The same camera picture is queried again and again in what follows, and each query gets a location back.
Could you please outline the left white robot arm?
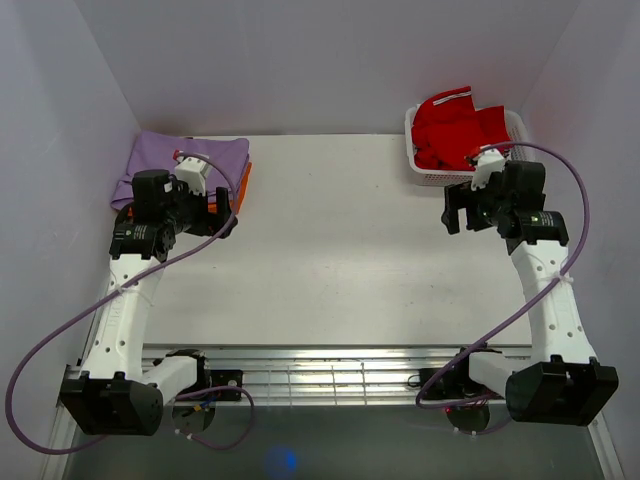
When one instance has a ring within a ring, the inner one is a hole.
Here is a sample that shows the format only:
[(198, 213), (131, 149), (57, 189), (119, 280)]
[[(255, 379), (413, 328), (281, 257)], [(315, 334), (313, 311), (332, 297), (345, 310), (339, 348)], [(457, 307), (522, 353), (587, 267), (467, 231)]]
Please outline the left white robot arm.
[(87, 358), (76, 379), (63, 381), (60, 400), (87, 435), (154, 434), (164, 406), (185, 394), (205, 397), (212, 376), (203, 354), (178, 350), (142, 367), (152, 300), (181, 233), (225, 238), (236, 225), (226, 188), (209, 209), (208, 164), (193, 157), (174, 171), (144, 170), (132, 179), (132, 201), (118, 213), (111, 245), (108, 292)]

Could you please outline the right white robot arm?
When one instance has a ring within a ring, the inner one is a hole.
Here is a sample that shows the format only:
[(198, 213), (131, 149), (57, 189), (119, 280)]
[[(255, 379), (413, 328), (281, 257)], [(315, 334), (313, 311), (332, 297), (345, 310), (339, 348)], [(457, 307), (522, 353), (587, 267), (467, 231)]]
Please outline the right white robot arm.
[(563, 216), (544, 208), (540, 163), (480, 160), (471, 181), (445, 190), (442, 221), (459, 232), (494, 227), (518, 273), (531, 331), (529, 361), (518, 364), (481, 346), (451, 375), (454, 390), (474, 397), (485, 387), (506, 401), (518, 422), (587, 426), (618, 388), (617, 371), (602, 365), (586, 337), (573, 287), (562, 273), (569, 259)]

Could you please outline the red trousers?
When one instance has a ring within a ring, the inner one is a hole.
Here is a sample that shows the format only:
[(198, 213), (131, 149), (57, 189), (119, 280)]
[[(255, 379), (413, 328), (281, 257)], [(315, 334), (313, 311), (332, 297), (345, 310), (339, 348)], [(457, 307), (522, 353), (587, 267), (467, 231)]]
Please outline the red trousers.
[(503, 106), (476, 109), (469, 86), (425, 100), (411, 124), (414, 161), (426, 170), (470, 171), (467, 158), (485, 145), (510, 140)]

